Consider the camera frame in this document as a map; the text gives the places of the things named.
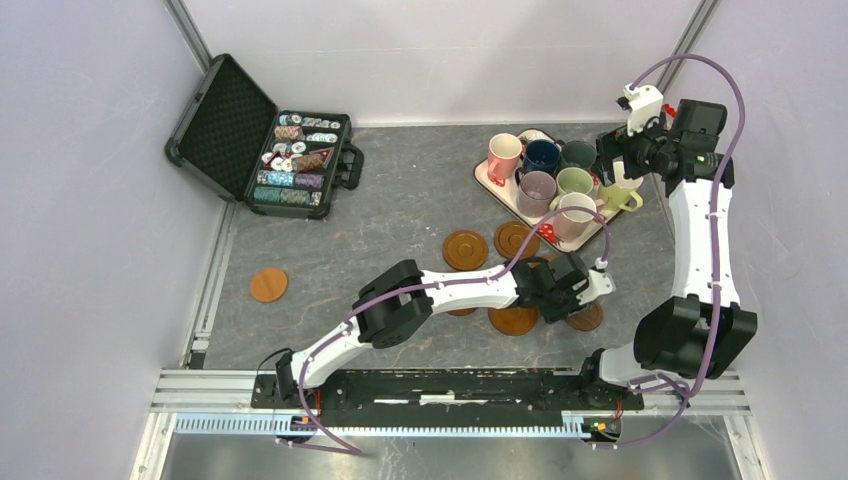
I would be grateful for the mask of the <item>dark walnut coaster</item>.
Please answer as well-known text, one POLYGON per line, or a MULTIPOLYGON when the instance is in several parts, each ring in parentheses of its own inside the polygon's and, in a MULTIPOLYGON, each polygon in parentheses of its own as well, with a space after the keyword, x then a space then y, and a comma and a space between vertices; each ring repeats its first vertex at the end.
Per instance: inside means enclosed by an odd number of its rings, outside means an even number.
POLYGON ((565 319, 565 322, 575 330, 589 332, 597 329, 603 321, 603 309, 597 301, 587 305, 581 312, 565 319))

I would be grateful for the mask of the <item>brown grooved wooden coaster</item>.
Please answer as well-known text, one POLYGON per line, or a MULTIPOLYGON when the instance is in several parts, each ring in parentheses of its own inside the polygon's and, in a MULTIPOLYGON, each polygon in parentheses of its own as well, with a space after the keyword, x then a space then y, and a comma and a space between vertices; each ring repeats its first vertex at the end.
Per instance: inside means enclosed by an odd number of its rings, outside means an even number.
POLYGON ((557 256, 531 257, 527 259, 527 264, 531 268, 538 268, 540 266, 549 266, 556 259, 557 256))
POLYGON ((501 334, 523 336, 529 333, 538 321, 538 311, 531 308, 489 309, 491 325, 501 334))
POLYGON ((450 310, 446 313, 449 314, 449 315, 452 315, 452 316, 462 317, 462 316, 467 316, 467 315, 472 314, 475 310, 476 310, 476 308, 462 308, 462 309, 450 310))
MULTIPOLYGON (((517 253, 524 240, 530 234, 530 229, 518 221, 510 221, 500 225, 493 236, 496 251, 504 258, 511 259, 517 253)), ((530 242, 522 251, 520 258, 534 257, 540 247, 540 240, 536 235, 531 237, 530 242)))
POLYGON ((472 271, 487 261, 489 249, 485 239, 472 230, 457 230, 449 234, 442 244, 445 262, 458 271, 472 271))

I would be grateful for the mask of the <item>white strawberry print tray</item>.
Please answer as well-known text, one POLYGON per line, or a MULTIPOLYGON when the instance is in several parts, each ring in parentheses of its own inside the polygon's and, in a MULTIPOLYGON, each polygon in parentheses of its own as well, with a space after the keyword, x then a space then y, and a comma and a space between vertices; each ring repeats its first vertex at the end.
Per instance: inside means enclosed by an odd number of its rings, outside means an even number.
MULTIPOLYGON (((517 133, 516 137, 522 142, 523 147, 526 147, 532 141, 544 140, 555 144, 558 150, 561 151, 566 144, 565 141, 556 139, 546 131, 537 128, 525 129, 517 133)), ((517 206, 518 184, 514 178, 508 180, 492 180, 489 178, 488 160, 486 158, 474 167, 473 176, 477 184, 509 211, 519 223, 524 224, 527 228, 533 228, 541 220, 541 216, 531 217, 519 211, 517 206)), ((562 253, 577 251, 590 239, 604 234, 602 225, 596 220, 592 220, 588 227, 575 240, 563 241, 555 236, 551 227, 552 222, 553 219, 547 220, 546 224, 549 227, 541 227, 537 232, 537 237, 546 245, 562 253)))

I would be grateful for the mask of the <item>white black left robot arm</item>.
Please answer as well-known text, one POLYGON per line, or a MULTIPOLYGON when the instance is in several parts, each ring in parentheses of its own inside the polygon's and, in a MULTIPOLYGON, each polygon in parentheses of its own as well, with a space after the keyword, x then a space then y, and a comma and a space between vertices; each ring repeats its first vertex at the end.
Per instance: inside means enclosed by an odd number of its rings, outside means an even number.
POLYGON ((278 397, 302 407, 314 389, 367 350, 407 341, 431 316, 460 309, 537 310, 548 322, 564 320, 613 291, 600 261, 589 268, 572 254, 552 261, 513 260, 488 269, 441 273, 403 260, 363 287, 346 317, 309 347, 287 349, 276 362, 278 397))

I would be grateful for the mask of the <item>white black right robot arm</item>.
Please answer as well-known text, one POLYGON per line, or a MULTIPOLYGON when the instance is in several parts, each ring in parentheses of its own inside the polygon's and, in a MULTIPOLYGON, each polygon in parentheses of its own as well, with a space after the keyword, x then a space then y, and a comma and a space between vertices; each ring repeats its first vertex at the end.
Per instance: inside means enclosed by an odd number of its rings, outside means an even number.
POLYGON ((577 382, 580 400, 602 408, 618 391, 642 394, 662 388, 683 399, 721 376, 757 331, 732 278, 727 216, 735 184, 729 154, 717 152, 727 109, 682 100, 672 120, 664 102, 620 97, 627 122, 598 137, 592 169, 605 185, 617 175, 656 174, 664 184, 675 237, 675 267, 668 300, 644 316, 631 343, 587 358, 577 382))

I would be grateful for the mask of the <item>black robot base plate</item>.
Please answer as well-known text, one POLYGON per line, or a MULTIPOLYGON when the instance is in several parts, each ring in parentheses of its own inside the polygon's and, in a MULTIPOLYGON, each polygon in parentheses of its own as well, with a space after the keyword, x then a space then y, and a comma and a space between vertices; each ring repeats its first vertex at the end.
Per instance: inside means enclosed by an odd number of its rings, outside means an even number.
POLYGON ((330 428, 553 427, 564 412, 645 407, 623 387, 548 368, 338 370, 305 396, 330 428))

